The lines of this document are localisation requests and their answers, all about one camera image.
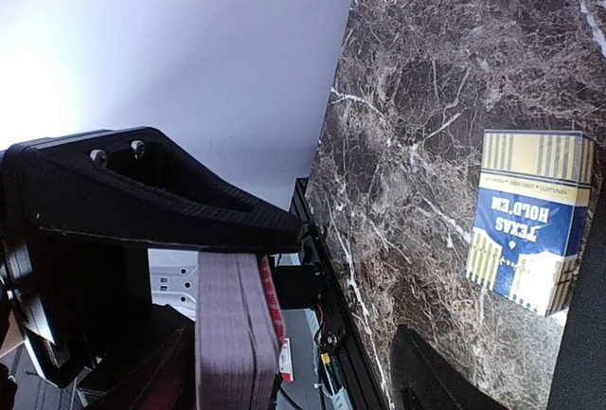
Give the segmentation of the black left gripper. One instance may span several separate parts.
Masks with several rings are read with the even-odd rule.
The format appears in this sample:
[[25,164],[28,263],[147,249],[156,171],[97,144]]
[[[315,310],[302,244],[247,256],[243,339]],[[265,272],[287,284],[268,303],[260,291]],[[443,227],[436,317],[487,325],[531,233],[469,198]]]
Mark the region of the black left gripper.
[[4,285],[39,375],[64,388],[152,309],[147,251],[289,253],[302,222],[161,131],[95,131],[1,155]]

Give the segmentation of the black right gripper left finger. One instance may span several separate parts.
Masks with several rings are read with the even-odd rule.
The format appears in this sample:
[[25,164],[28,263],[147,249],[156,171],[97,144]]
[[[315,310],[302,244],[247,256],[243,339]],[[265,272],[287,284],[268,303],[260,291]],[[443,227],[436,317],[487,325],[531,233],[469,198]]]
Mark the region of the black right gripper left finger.
[[181,326],[144,351],[140,341],[109,353],[81,382],[88,409],[193,409],[194,328]]

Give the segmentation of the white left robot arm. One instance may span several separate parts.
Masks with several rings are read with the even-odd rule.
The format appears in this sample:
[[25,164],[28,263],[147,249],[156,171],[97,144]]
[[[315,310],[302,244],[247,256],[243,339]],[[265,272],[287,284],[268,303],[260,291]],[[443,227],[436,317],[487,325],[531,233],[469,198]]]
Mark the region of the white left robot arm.
[[302,222],[150,127],[41,138],[1,153],[1,301],[37,373],[109,390],[195,306],[195,264],[151,250],[295,252]]

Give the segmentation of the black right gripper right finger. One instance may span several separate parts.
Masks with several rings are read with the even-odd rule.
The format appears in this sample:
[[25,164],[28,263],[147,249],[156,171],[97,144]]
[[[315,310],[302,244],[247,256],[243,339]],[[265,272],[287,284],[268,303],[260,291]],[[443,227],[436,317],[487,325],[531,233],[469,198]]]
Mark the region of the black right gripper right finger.
[[416,331],[399,325],[390,347],[396,409],[502,409],[452,367]]

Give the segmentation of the red playing card deck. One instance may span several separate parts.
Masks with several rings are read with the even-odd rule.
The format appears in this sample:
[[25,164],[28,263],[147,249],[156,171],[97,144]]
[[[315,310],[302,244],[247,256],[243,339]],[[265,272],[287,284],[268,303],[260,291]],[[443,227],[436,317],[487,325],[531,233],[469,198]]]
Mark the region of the red playing card deck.
[[269,260],[198,256],[195,371],[198,409],[268,409],[284,324]]

